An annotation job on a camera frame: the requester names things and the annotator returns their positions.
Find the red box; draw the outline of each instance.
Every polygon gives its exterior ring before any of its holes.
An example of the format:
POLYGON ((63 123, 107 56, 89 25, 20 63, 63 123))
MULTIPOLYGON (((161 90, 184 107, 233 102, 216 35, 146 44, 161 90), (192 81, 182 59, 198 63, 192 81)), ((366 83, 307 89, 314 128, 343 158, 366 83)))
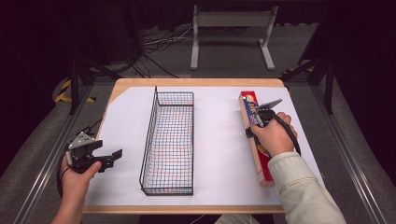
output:
MULTIPOLYGON (((250 125, 257 124, 255 112, 259 103, 254 91, 241 91, 239 96, 239 105, 241 107, 242 118, 245 128, 248 129, 250 125)), ((270 160, 269 153, 260 143, 259 139, 254 136, 248 139, 253 153, 253 159, 256 164, 257 177, 259 178, 260 186, 274 185, 274 179, 268 169, 268 162, 270 160)))

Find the sweater sleeve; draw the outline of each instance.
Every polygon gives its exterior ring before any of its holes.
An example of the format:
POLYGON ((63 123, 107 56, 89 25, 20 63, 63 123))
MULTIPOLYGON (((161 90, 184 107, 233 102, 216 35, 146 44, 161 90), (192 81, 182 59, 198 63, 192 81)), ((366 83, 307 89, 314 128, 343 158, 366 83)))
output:
POLYGON ((330 193, 296 152, 273 157, 268 163, 280 193, 286 220, 292 223, 346 223, 330 193))

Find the person's right hand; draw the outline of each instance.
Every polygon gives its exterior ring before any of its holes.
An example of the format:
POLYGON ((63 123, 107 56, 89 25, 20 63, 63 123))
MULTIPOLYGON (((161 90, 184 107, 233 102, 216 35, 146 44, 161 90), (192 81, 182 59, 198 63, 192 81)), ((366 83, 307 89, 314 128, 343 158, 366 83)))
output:
MULTIPOLYGON (((297 132, 295 132, 293 126, 290 125, 291 116, 286 115, 283 112, 279 112, 277 115, 289 124, 294 136, 297 138, 297 132)), ((292 152, 294 149, 294 144, 291 142, 291 139, 285 129, 275 119, 271 119, 268 125, 264 128, 252 125, 250 129, 257 135, 262 146, 272 157, 283 152, 292 152)))

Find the white metal stand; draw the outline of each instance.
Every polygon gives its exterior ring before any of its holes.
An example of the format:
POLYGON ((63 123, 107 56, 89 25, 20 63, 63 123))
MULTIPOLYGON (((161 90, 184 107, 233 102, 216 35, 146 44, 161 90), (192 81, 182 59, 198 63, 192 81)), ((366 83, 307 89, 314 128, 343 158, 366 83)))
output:
POLYGON ((254 12, 212 12, 212 11, 198 11, 198 7, 194 6, 194 16, 192 19, 192 26, 194 31, 194 38, 192 42, 191 54, 191 70, 198 69, 198 54, 199 54, 199 39, 198 27, 213 27, 213 26, 265 26, 266 32, 264 39, 259 40, 262 55, 268 70, 274 70, 275 66, 268 50, 268 41, 274 26, 276 18, 277 7, 273 7, 271 11, 254 11, 254 12))

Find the black wire mesh basket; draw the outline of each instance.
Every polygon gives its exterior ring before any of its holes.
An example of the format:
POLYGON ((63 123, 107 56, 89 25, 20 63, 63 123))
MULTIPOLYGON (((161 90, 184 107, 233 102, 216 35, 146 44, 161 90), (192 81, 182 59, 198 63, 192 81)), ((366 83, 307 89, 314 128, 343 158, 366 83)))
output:
POLYGON ((193 100, 155 88, 139 178, 148 196, 193 194, 193 100))

